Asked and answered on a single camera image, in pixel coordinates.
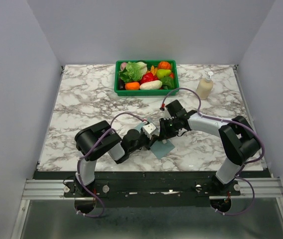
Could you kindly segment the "blue-grey envelope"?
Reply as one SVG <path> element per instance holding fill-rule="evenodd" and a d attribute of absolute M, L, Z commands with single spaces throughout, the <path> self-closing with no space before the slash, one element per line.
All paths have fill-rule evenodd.
<path fill-rule="evenodd" d="M 138 124 L 135 129 L 141 132 L 143 126 L 145 126 L 144 122 Z M 159 129 L 156 126 L 154 127 L 154 134 L 159 135 Z M 161 159 L 165 157 L 168 153 L 170 153 L 174 148 L 175 146 L 169 140 L 166 140 L 165 143 L 162 141 L 154 142 L 154 144 L 150 147 L 149 150 L 156 156 L 157 159 Z"/>

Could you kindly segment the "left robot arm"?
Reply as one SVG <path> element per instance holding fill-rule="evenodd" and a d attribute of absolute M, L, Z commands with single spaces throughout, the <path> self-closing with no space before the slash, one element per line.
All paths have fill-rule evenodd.
<path fill-rule="evenodd" d="M 82 197 L 92 192 L 99 158 L 109 154 L 117 164 L 123 163 L 135 151 L 143 147 L 149 149 L 156 130 L 153 123 L 146 121 L 140 129 L 130 129 L 120 137 L 105 120 L 80 130 L 75 136 L 76 148 L 82 154 L 77 166 L 75 191 Z"/>

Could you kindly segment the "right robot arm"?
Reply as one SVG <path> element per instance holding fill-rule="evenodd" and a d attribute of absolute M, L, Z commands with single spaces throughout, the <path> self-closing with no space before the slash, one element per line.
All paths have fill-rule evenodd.
<path fill-rule="evenodd" d="M 212 178 L 211 190 L 222 195 L 229 189 L 237 173 L 261 148 L 261 142 L 243 116 L 220 119 L 202 115 L 198 111 L 187 112 L 178 100 L 166 105 L 167 117 L 159 120 L 159 141 L 176 137 L 181 130 L 201 131 L 221 139 L 226 159 Z"/>

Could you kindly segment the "white radish toy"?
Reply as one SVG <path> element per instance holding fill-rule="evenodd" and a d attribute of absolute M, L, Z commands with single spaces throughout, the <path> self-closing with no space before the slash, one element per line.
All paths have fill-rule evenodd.
<path fill-rule="evenodd" d="M 151 82 L 146 82 L 140 85 L 140 90 L 158 90 L 162 87 L 162 82 L 160 80 L 155 80 Z"/>

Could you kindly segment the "green pepper toy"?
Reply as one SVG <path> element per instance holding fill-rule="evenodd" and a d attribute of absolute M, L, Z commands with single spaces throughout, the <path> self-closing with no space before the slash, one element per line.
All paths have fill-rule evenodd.
<path fill-rule="evenodd" d="M 170 76 L 163 77 L 160 81 L 162 82 L 162 88 L 164 90 L 173 90 L 176 88 L 174 79 Z"/>

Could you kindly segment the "red pepper toy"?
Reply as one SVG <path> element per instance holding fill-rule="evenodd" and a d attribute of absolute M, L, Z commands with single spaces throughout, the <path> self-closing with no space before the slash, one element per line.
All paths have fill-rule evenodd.
<path fill-rule="evenodd" d="M 156 75 L 153 75 L 151 72 L 146 73 L 142 79 L 139 81 L 139 84 L 142 85 L 144 83 L 152 82 L 158 80 Z"/>

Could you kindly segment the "green pear toy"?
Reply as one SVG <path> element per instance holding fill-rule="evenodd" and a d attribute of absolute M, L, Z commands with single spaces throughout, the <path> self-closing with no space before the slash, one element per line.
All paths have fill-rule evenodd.
<path fill-rule="evenodd" d="M 164 77 L 170 76 L 172 71 L 170 69 L 158 69 L 156 72 L 157 78 L 160 80 Z"/>

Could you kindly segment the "orange carrot toy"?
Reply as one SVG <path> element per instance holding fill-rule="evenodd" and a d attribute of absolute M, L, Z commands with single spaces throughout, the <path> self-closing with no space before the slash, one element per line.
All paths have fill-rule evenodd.
<path fill-rule="evenodd" d="M 131 82 L 125 84 L 125 89 L 128 91 L 136 91 L 140 89 L 140 84 L 138 82 Z"/>

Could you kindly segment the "beige pump bottle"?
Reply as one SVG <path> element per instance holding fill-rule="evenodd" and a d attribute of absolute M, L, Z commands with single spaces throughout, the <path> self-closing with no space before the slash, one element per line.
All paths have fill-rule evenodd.
<path fill-rule="evenodd" d="M 207 72 L 207 75 L 205 77 L 202 77 L 199 81 L 199 84 L 196 89 L 196 93 L 200 97 L 201 100 L 205 100 L 208 98 L 214 82 L 212 80 L 212 76 L 214 73 L 212 71 Z"/>

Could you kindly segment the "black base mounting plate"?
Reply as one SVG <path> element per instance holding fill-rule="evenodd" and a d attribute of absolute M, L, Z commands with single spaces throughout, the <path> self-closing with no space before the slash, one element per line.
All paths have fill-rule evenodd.
<path fill-rule="evenodd" d="M 74 200 L 88 211 L 101 204 L 76 182 L 74 172 L 36 172 L 36 189 L 48 189 L 44 197 Z M 106 208 L 229 205 L 240 195 L 237 181 L 226 186 L 214 182 L 213 172 L 96 172 L 88 189 Z"/>

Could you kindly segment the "green plastic crate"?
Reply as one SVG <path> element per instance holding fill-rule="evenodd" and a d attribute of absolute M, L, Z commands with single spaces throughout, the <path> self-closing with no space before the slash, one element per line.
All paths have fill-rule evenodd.
<path fill-rule="evenodd" d="M 136 90 L 136 91 L 128 91 L 125 89 L 125 84 L 120 78 L 119 78 L 119 72 L 124 69 L 127 62 L 144 62 L 147 64 L 147 72 L 151 72 L 153 75 L 156 75 L 156 72 L 158 70 L 158 64 L 161 61 L 168 61 L 172 65 L 172 73 L 170 74 L 170 77 L 174 79 L 175 87 L 179 87 L 179 81 L 178 81 L 178 75 L 177 75 L 177 65 L 175 60 L 132 60 L 132 61 L 124 61 L 119 60 L 115 64 L 115 80 L 114 80 L 114 91 L 118 96 L 164 96 L 168 92 L 172 90 L 164 90 L 162 87 L 158 90 Z"/>

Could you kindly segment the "orange pumpkin toy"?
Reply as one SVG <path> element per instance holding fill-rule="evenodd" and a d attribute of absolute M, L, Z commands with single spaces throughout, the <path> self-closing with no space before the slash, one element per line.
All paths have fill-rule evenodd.
<path fill-rule="evenodd" d="M 172 65 L 168 61 L 161 61 L 158 64 L 158 69 L 171 70 L 172 69 Z"/>

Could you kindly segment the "green lettuce toy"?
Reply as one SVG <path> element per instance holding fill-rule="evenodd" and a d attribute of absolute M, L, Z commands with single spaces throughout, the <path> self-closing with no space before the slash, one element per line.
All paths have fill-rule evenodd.
<path fill-rule="evenodd" d="M 119 78 L 124 83 L 138 82 L 147 70 L 147 64 L 144 62 L 127 62 L 124 69 L 119 72 Z"/>

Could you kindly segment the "aluminium frame rail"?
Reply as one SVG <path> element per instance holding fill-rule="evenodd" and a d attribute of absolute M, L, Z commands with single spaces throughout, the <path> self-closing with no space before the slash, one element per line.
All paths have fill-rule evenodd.
<path fill-rule="evenodd" d="M 64 199 L 62 180 L 27 180 L 24 185 L 23 200 Z"/>

